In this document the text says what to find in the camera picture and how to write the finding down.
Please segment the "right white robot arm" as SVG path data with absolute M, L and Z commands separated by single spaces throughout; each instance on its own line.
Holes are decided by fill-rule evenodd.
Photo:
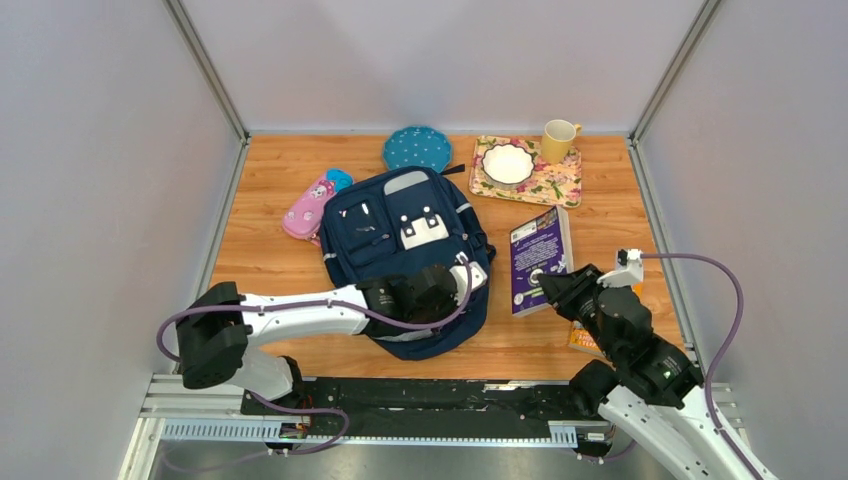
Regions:
M 773 478 L 725 427 L 701 369 L 654 331 L 633 290 L 643 277 L 639 260 L 607 273 L 588 264 L 537 276 L 555 312 L 581 324 L 603 353 L 570 381 L 572 409 L 610 421 L 678 479 Z

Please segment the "pink cartoon pencil case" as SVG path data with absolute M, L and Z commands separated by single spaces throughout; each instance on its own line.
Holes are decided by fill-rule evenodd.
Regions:
M 341 190 L 353 184 L 354 179 L 349 173 L 336 168 L 326 170 L 283 216 L 283 231 L 292 238 L 319 246 L 319 230 L 325 205 Z

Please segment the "navy blue student backpack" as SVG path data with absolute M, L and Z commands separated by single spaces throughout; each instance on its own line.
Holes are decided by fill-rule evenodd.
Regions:
M 468 199 L 442 174 L 403 167 L 357 182 L 324 206 L 319 238 L 334 286 L 442 265 L 491 273 L 496 249 Z

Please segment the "purple paperback book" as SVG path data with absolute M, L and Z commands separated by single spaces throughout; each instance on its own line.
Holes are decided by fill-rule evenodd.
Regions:
M 574 270 L 568 212 L 555 206 L 509 234 L 511 313 L 523 317 L 548 306 L 539 276 Z

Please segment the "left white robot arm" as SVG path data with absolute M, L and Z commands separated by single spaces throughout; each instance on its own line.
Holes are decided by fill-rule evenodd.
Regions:
M 283 297 L 242 294 L 233 282 L 218 283 L 169 319 L 176 330 L 175 359 L 187 389 L 235 385 L 291 415 L 304 405 L 305 387 L 293 361 L 272 357 L 262 346 L 325 334 L 390 343 L 429 339 L 459 320 L 487 280 L 478 263 L 458 260 L 412 276 Z

